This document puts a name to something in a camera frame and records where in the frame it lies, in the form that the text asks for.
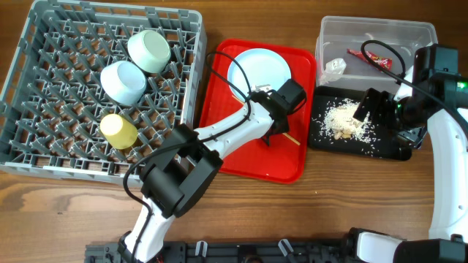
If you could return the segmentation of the large light blue plate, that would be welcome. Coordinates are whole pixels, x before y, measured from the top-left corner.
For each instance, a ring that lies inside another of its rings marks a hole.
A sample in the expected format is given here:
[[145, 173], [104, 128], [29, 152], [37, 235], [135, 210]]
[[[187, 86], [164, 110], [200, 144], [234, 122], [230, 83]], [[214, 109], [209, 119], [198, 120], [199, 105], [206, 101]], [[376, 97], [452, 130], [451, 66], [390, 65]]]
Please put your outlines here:
[[[278, 91], [292, 77], [287, 62], [272, 50], [249, 49], [236, 56], [235, 60], [245, 71], [251, 90], [256, 85], [269, 84], [273, 90]], [[227, 80], [248, 96], [249, 89], [244, 75], [234, 62], [231, 62], [227, 70]]]

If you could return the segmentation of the red plastic tray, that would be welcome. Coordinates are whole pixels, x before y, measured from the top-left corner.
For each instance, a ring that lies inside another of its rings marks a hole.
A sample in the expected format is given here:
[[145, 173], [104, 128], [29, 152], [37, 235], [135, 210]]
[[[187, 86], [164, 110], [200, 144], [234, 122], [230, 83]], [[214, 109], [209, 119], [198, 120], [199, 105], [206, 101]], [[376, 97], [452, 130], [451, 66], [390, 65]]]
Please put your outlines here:
[[[235, 57], [253, 48], [265, 48], [278, 53], [290, 67], [292, 79], [307, 93], [305, 106], [288, 116], [288, 134], [301, 145], [296, 145], [282, 134], [271, 136], [269, 146], [261, 139], [252, 140], [225, 157], [220, 172], [275, 183], [294, 183], [304, 171], [317, 64], [307, 50], [241, 39], [227, 39], [218, 45], [216, 51]], [[228, 84], [211, 75], [199, 127], [214, 124], [239, 110], [243, 105], [234, 100], [232, 95]]]

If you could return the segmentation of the rice and food scraps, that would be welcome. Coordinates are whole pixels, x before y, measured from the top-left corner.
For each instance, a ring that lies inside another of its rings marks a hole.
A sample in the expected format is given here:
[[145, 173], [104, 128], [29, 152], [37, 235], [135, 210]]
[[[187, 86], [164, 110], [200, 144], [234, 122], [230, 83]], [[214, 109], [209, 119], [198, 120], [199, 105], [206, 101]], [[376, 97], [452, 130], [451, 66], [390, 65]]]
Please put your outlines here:
[[350, 147], [350, 150], [367, 156], [377, 153], [380, 139], [376, 135], [376, 126], [367, 119], [361, 122], [353, 118], [358, 105], [354, 100], [335, 97], [314, 110], [312, 143], [341, 149]]

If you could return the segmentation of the red snack wrapper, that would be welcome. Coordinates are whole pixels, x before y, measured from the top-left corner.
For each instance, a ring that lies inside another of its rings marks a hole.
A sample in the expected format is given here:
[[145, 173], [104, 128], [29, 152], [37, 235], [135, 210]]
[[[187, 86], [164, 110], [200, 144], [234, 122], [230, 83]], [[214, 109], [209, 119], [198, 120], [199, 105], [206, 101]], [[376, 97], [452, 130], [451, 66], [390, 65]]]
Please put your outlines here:
[[[352, 55], [352, 56], [355, 56], [357, 58], [359, 58], [360, 60], [366, 62], [369, 64], [369, 61], [366, 60], [365, 56], [362, 54], [361, 51], [359, 50], [352, 50], [352, 49], [347, 49], [347, 53]], [[384, 57], [381, 57], [381, 56], [378, 56], [374, 53], [371, 53], [369, 51], [366, 51], [366, 55], [375, 63], [377, 63], [379, 66], [383, 67], [383, 68], [386, 68], [388, 70], [391, 70], [391, 67], [392, 67], [392, 59], [391, 58], [384, 58]]]

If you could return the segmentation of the white napkin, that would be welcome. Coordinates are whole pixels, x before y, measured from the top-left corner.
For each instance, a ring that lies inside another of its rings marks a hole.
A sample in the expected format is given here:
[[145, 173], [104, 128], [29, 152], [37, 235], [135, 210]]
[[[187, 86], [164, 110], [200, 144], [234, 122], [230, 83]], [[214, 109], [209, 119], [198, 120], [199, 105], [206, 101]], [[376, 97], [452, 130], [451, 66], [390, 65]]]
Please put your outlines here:
[[325, 70], [320, 77], [320, 84], [325, 85], [329, 82], [337, 81], [341, 78], [347, 64], [343, 58], [335, 58], [325, 65]]

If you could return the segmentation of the light green bowl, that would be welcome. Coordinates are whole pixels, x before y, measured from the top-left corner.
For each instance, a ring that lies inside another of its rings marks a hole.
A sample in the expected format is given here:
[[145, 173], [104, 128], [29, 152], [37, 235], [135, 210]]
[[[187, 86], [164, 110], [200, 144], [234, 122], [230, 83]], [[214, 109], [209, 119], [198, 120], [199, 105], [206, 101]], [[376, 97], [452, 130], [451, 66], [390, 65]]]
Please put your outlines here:
[[127, 42], [127, 49], [133, 62], [151, 74], [161, 72], [171, 57], [168, 42], [153, 30], [143, 30], [131, 36]]

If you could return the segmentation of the yellow cup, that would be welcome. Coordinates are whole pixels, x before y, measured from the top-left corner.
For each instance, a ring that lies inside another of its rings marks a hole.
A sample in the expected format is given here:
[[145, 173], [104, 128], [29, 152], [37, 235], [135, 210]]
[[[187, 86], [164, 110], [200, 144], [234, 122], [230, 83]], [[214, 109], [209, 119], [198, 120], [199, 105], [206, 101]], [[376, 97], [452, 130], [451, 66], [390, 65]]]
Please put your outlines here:
[[110, 145], [118, 150], [133, 146], [137, 140], [137, 129], [127, 119], [117, 114], [106, 115], [99, 129]]

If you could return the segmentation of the wooden chopstick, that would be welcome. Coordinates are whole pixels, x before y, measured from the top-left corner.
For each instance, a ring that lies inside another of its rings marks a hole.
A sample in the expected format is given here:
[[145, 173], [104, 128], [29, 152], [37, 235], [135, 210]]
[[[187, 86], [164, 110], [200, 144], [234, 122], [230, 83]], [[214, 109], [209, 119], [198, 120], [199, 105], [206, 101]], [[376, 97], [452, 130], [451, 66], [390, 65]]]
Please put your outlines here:
[[[237, 102], [239, 102], [241, 104], [245, 103], [245, 102], [242, 102], [240, 99], [238, 99], [235, 95], [232, 95], [231, 97], [234, 98], [234, 100], [236, 100]], [[285, 136], [290, 141], [294, 142], [296, 145], [301, 145], [301, 143], [299, 141], [297, 141], [294, 137], [290, 136], [288, 133], [282, 133], [282, 135]]]

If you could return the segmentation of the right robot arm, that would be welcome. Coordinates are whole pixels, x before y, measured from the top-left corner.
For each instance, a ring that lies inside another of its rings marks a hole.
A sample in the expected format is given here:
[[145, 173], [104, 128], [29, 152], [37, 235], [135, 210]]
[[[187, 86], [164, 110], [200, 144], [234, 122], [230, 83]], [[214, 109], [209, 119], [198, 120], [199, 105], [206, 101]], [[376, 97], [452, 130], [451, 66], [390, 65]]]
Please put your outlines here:
[[426, 240], [404, 240], [383, 233], [352, 228], [341, 255], [360, 262], [467, 261], [467, 79], [458, 72], [458, 51], [433, 44], [415, 53], [412, 79], [405, 80], [368, 56], [372, 66], [411, 96], [395, 100], [370, 88], [354, 117], [369, 118], [398, 132], [426, 128], [434, 154], [434, 210]]

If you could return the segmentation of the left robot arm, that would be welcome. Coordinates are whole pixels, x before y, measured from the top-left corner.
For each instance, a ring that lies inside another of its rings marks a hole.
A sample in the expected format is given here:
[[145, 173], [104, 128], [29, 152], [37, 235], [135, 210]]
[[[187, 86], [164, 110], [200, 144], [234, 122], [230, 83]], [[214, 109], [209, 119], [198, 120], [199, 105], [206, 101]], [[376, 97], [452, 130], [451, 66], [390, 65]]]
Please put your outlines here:
[[292, 79], [279, 90], [254, 91], [244, 106], [210, 126], [174, 128], [153, 153], [133, 164], [140, 168], [142, 204], [133, 230], [118, 242], [125, 262], [149, 262], [162, 250], [165, 235], [204, 195], [225, 157], [252, 140], [268, 142], [270, 136], [288, 132], [288, 116], [306, 102], [306, 92]]

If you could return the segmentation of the grey dishwasher rack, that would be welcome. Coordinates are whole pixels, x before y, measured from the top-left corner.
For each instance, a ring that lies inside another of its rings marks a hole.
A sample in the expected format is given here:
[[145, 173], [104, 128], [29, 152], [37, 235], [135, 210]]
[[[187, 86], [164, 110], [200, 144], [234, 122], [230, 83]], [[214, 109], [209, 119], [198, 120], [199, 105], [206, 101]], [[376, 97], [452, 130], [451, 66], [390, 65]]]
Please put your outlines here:
[[[108, 65], [130, 59], [131, 36], [161, 34], [171, 58], [148, 76], [134, 104], [112, 100], [100, 82]], [[207, 36], [193, 9], [36, 1], [1, 90], [1, 170], [50, 179], [121, 183], [180, 124], [191, 126]], [[133, 146], [113, 148], [99, 129], [108, 114], [137, 129]]]

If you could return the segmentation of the black plastic tray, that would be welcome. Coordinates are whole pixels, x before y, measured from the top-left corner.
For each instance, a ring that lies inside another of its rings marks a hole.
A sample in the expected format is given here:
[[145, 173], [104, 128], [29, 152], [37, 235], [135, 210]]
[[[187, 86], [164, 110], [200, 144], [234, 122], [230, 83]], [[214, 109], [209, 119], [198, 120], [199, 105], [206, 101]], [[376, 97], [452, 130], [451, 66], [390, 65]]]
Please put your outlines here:
[[309, 147], [381, 159], [409, 160], [412, 149], [419, 148], [421, 139], [426, 135], [423, 128], [396, 133], [384, 126], [370, 123], [363, 127], [364, 133], [360, 139], [354, 135], [345, 139], [337, 137], [332, 129], [325, 127], [325, 119], [330, 111], [346, 104], [358, 105], [364, 94], [363, 91], [328, 86], [315, 88], [309, 125]]

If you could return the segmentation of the clear plastic bin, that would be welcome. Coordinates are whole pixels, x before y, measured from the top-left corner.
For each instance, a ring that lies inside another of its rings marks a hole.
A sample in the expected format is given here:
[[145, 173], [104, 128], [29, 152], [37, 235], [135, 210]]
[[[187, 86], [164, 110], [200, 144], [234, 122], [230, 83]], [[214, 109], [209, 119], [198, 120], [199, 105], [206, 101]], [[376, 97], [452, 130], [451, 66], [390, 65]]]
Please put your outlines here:
[[371, 39], [384, 42], [395, 49], [404, 59], [406, 70], [413, 65], [416, 50], [438, 42], [436, 29], [430, 23], [325, 16], [321, 21], [315, 48], [316, 84], [321, 85], [320, 77], [329, 61], [343, 58], [347, 64], [343, 75], [339, 80], [329, 82], [325, 86], [358, 91], [374, 88], [396, 94], [399, 85], [393, 78], [347, 53], [347, 49], [360, 50], [363, 42]]

